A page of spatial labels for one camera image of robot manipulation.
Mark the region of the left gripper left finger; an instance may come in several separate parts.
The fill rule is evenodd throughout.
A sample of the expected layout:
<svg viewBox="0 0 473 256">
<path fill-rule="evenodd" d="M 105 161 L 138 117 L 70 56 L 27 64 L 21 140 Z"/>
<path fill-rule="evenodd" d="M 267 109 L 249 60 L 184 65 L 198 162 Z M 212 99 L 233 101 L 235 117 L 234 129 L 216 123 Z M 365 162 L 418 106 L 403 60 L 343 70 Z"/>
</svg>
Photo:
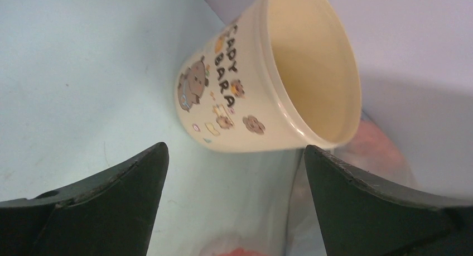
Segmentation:
<svg viewBox="0 0 473 256">
<path fill-rule="evenodd" d="M 160 142 L 36 198 L 1 202 L 1 254 L 146 255 L 168 163 Z"/>
</svg>

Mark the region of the beige plastic trash bin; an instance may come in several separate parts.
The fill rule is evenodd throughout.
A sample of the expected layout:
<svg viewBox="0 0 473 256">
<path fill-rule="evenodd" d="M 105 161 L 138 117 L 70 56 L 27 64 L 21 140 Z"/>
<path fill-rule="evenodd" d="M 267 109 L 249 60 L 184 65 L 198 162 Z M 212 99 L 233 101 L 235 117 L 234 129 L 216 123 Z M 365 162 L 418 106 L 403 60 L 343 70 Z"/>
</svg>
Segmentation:
<svg viewBox="0 0 473 256">
<path fill-rule="evenodd" d="M 361 116 L 355 57 L 328 0 L 255 0 L 182 64 L 174 101 L 194 140 L 229 153 L 336 148 Z"/>
</svg>

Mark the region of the large translucent storage bag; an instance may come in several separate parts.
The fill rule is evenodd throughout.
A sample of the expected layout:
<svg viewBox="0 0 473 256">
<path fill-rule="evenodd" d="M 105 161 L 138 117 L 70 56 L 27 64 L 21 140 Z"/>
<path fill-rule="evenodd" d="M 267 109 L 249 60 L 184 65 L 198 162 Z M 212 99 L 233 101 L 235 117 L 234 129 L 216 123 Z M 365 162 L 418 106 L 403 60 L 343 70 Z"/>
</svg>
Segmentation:
<svg viewBox="0 0 473 256">
<path fill-rule="evenodd" d="M 330 153 L 391 182 L 418 188 L 408 161 L 365 112 L 361 114 L 355 137 Z M 326 255 L 304 161 L 297 168 L 291 192 L 285 254 Z"/>
</svg>

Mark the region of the red plastic trash bag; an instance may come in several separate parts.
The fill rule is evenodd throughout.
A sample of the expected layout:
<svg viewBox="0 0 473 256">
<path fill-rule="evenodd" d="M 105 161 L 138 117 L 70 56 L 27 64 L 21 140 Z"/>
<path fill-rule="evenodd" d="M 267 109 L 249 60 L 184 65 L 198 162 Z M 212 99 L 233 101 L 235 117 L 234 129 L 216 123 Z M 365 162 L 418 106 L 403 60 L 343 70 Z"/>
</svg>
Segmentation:
<svg viewBox="0 0 473 256">
<path fill-rule="evenodd" d="M 199 255 L 205 256 L 266 256 L 256 250 L 236 247 L 230 244 L 219 244 L 203 248 Z"/>
</svg>

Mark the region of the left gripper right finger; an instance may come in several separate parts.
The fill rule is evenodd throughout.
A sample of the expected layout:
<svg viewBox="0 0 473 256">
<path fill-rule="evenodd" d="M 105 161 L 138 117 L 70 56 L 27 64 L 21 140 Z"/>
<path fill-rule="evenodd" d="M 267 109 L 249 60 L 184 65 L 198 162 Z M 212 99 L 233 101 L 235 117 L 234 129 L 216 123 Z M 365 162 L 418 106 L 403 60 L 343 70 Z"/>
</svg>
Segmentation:
<svg viewBox="0 0 473 256">
<path fill-rule="evenodd" d="M 316 146 L 306 172 L 328 255 L 471 255 L 472 202 L 429 194 Z"/>
</svg>

